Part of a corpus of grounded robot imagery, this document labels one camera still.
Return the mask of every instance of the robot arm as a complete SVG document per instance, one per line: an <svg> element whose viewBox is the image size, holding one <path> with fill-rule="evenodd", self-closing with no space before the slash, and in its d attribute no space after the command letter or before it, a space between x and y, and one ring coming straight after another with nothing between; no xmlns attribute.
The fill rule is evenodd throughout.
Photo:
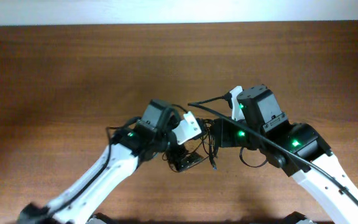
<svg viewBox="0 0 358 224"><path fill-rule="evenodd" d="M70 188L44 208L29 204L17 222L86 223L111 191L133 174L141 162L170 147L183 149L184 142L201 134L191 112L183 117L180 121L177 111L168 103L152 100L135 128L129 129L129 125L119 128L109 138L110 143L100 158Z"/></svg>
<svg viewBox="0 0 358 224"><path fill-rule="evenodd" d="M308 191L335 223L358 223L358 189L343 171L324 139L308 124L290 124L273 93L266 86L260 85L240 91L241 89L237 86L230 92L234 105L232 120L250 127L289 153L278 151L257 136L238 135L243 130L224 121L218 123L218 133L215 133L219 146L260 149L271 165L283 169L287 176ZM344 189L315 168L289 154L321 168L334 181L344 186Z"/></svg>

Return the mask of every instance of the black cable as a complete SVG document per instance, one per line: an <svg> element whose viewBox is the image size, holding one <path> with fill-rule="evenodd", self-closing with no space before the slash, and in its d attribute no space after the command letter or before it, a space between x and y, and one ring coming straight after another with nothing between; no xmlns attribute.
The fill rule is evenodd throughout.
<svg viewBox="0 0 358 224"><path fill-rule="evenodd" d="M170 168L172 171L174 171L174 172L179 172L179 171L175 170L174 168L172 168L171 165L172 165L171 163L168 163L168 166L169 166L169 168Z"/></svg>
<svg viewBox="0 0 358 224"><path fill-rule="evenodd" d="M162 159L163 161L168 161L167 152L166 152L166 151L162 154L161 159Z"/></svg>
<svg viewBox="0 0 358 224"><path fill-rule="evenodd" d="M329 175L326 171L324 171L322 168L316 166L315 164L309 162L309 161L306 161L304 160L303 158L297 156L296 154L284 149L283 147L281 147L280 145L276 144L275 142L269 140L268 138L266 138L265 136L257 133L256 131L250 129L249 127L237 122L237 121L234 121L232 119L229 119L228 117L224 116L223 114L215 111L215 110L212 110L210 108L207 108L205 106L201 106L201 105L198 105L196 103L188 103L188 106L194 106L194 107L197 107L199 109L202 109L202 110L205 110L207 112L210 112L211 114L214 114L216 116L218 116L219 118L229 122L229 123L232 123L234 125L236 125L237 127L243 129L244 131L247 131L248 133L250 134L253 134L254 136L257 136L259 139L265 141L266 143L270 144L271 146L275 147L276 149L278 149L279 151L281 151L282 153L285 153L286 155L288 155L289 157L293 158L293 159L296 159L312 168L314 168L315 170L317 170L318 172L320 172L323 176L325 176L328 180L330 180L334 185L336 185L338 188L339 188L339 191L346 194L357 206L358 206L358 199L356 199L349 191L349 189L347 187L344 187L342 184L340 184L336 179L334 179L331 175Z"/></svg>
<svg viewBox="0 0 358 224"><path fill-rule="evenodd" d="M215 144L215 138L212 137L212 146L214 147L214 157L218 158L219 146Z"/></svg>
<svg viewBox="0 0 358 224"><path fill-rule="evenodd" d="M208 141L211 142L211 136L210 135L208 136ZM214 169L216 169L216 163L214 161L214 154L213 154L213 151L212 151L212 145L211 144L208 146L208 157L209 157L209 162L211 163L212 167Z"/></svg>
<svg viewBox="0 0 358 224"><path fill-rule="evenodd" d="M208 153L208 152L206 151L206 149L205 149L205 144L204 144L205 139L206 139L206 137L205 137L205 138L202 138L201 140L202 140L202 143L203 143L204 152L205 152L207 155L209 155L209 153Z"/></svg>
<svg viewBox="0 0 358 224"><path fill-rule="evenodd" d="M207 133L207 134L208 134L208 137L211 137L211 133L210 133L209 129L208 129L208 133ZM204 151L206 152L205 145L204 145L204 139L203 139L203 138L201 138L201 143L200 143L200 145L201 145L201 144L203 145ZM186 168L185 170L183 170L183 171L186 171L186 170L188 170L188 169L190 169L190 168L193 168L193 167L197 166L198 164L204 162L207 158L209 158L209 156L204 157L202 160L200 160L200 161L197 162L196 164L193 164L193 165L190 166L190 167L187 167L187 168Z"/></svg>
<svg viewBox="0 0 358 224"><path fill-rule="evenodd" d="M127 121L125 123L124 126L122 126L121 128L126 128L132 124L134 124L138 119L140 119L140 117L135 117L135 118L132 118L130 119L129 121ZM107 167L107 165L109 164L109 161L110 161L110 156L111 156L111 135L110 135L110 132L109 130L110 129L115 129L116 127L107 127L106 128L106 134L107 134L107 137L108 137L108 143L109 143L109 152L108 152L108 155L107 155L107 159L106 159L106 162L104 162L102 168L96 173L95 176L92 177L92 179L90 179L88 181L88 183L85 184L85 186L77 193L75 194L71 199L69 199L67 202L65 202L62 206L60 206L58 209L56 209L55 211L53 211L51 213L51 215L54 215L55 213L63 210L65 207L69 206L71 203L73 203L93 182L94 180L96 180L100 174L105 170L105 168Z"/></svg>
<svg viewBox="0 0 358 224"><path fill-rule="evenodd" d="M188 112L188 110L184 109L184 107L182 107L182 106L180 106L180 105L172 104L172 106L176 106L177 108L180 108L180 109L183 110L185 113Z"/></svg>
<svg viewBox="0 0 358 224"><path fill-rule="evenodd" d="M251 165L249 165L249 164L246 163L246 161L244 161L243 158L242 158L242 152L243 152L243 150L244 150L244 147L241 147L241 149L240 149L240 160L241 160L241 162L242 162L243 164L245 164L246 166L251 167L251 168L259 168L259 167L264 166L264 165L267 163L267 159L266 159L265 162L263 162L261 165L257 165L257 166L251 166Z"/></svg>
<svg viewBox="0 0 358 224"><path fill-rule="evenodd" d="M177 123L175 125L179 125L181 118L180 118L180 115L179 115L178 111L173 109L172 113L173 113L173 116L176 118L176 121L177 121Z"/></svg>
<svg viewBox="0 0 358 224"><path fill-rule="evenodd" d="M200 142L199 144L198 144L198 146L193 150L193 151L191 151L191 152L188 152L187 153L187 155L190 155L190 154L192 154L192 153L194 153L194 152L196 152L197 151L197 149L202 145L203 143L202 142Z"/></svg>
<svg viewBox="0 0 358 224"><path fill-rule="evenodd" d="M215 98L212 98L212 99L209 99L209 100L195 102L195 104L201 105L201 104L204 104L204 103L209 103L209 102L212 102L212 101L215 101L215 100L223 100L223 99L224 99L224 96L218 96L218 97L215 97Z"/></svg>

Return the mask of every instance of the white wall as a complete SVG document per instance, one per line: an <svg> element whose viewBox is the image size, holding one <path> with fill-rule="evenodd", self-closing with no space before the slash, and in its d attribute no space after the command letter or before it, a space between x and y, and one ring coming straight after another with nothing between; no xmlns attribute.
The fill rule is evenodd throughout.
<svg viewBox="0 0 358 224"><path fill-rule="evenodd" d="M0 25L358 19L358 0L0 0Z"/></svg>

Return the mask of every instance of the wooden surface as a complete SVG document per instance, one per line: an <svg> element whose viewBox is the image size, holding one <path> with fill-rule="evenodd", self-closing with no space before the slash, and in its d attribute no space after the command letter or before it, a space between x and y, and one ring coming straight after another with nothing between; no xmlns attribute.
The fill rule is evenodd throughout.
<svg viewBox="0 0 358 224"><path fill-rule="evenodd" d="M142 115L150 99L186 105L261 83L290 121L319 131L358 186L358 22L0 27L0 223L69 187L106 146L104 127ZM209 106L230 112L226 102ZM329 219L282 170L248 168L238 153L220 150L218 170L205 162L182 174L158 157L98 211L139 220L293 211Z"/></svg>

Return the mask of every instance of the white plastic casing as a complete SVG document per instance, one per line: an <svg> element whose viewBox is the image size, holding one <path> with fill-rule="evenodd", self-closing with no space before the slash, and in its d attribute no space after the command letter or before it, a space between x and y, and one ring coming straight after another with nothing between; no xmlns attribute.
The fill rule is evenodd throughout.
<svg viewBox="0 0 358 224"><path fill-rule="evenodd" d="M347 187L358 199L357 187L343 171L335 155L323 154L313 163ZM317 170L311 169L307 173L299 170L292 178L317 200L335 223L358 223L358 206L347 195L340 194L339 188Z"/></svg>
<svg viewBox="0 0 358 224"><path fill-rule="evenodd" d="M50 212L60 208L96 175L108 158L108 150L109 148L107 147L96 163L69 189L48 203L47 206L50 208ZM105 170L76 200L63 210L55 213L53 218L61 223L68 221L74 224L86 223L110 192L136 170L138 157L133 156L131 153L130 149L121 144L112 145L110 159Z"/></svg>
<svg viewBox="0 0 358 224"><path fill-rule="evenodd" d="M189 139L201 134L201 128L198 125L196 118L190 111L183 115L183 120L179 125L172 130L177 136L178 144L181 145Z"/></svg>
<svg viewBox="0 0 358 224"><path fill-rule="evenodd" d="M241 86L236 86L234 89L230 91L231 93L231 103L233 105L233 109L231 111L231 119L234 121L238 121L241 119L245 119L242 110L240 109L240 104L237 101L237 96L242 92Z"/></svg>

